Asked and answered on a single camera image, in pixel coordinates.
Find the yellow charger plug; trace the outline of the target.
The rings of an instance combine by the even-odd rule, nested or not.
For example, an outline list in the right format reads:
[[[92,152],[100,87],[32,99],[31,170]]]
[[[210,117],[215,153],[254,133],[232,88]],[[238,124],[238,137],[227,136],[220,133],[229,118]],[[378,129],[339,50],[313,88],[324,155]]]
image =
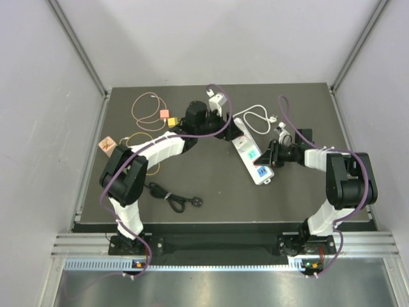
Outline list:
[[[172,117],[167,119],[167,126],[169,128],[176,127],[181,122],[180,118]]]

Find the white power strip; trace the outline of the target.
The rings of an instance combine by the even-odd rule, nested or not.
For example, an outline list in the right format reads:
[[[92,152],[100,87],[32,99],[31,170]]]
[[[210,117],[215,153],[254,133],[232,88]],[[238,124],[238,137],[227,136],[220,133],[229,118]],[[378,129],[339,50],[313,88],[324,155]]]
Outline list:
[[[232,140],[232,144],[246,170],[256,185],[269,184],[274,177],[274,172],[269,166],[255,165],[255,160],[261,156],[261,150],[240,118],[235,118],[234,124],[243,132],[243,135]]]

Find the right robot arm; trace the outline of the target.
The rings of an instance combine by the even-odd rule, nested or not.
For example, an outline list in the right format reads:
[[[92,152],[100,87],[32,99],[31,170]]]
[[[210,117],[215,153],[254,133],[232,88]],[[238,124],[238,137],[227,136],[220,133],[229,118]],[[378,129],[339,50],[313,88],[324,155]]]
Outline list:
[[[281,252],[295,256],[320,249],[331,251],[330,238],[338,225],[355,210],[377,201],[378,188],[369,155],[319,148],[313,143],[311,129],[297,129],[293,143],[271,140],[254,164],[280,168],[287,162],[324,172],[326,200],[317,213],[299,225],[297,237],[279,237]]]

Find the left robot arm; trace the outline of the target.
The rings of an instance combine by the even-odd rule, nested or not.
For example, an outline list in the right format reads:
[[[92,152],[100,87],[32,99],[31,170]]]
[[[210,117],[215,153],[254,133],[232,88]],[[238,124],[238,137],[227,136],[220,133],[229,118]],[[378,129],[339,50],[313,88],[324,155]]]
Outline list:
[[[204,102],[193,101],[185,116],[162,136],[131,149],[117,145],[100,177],[102,198],[108,197],[113,206],[120,242],[130,253],[143,250],[145,239],[140,234],[143,223],[138,199],[142,195],[147,170],[162,161],[181,155],[197,144],[199,138],[216,137],[233,141],[243,132],[228,115],[223,119],[218,110],[209,110]]]

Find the pink charger plug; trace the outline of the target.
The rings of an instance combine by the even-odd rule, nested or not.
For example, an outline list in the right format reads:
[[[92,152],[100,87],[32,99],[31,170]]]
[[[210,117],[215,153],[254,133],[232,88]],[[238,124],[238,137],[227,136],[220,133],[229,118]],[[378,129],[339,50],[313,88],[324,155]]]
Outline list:
[[[159,115],[160,115],[160,119],[163,121],[170,118],[170,112],[168,109],[161,109],[159,112]]]

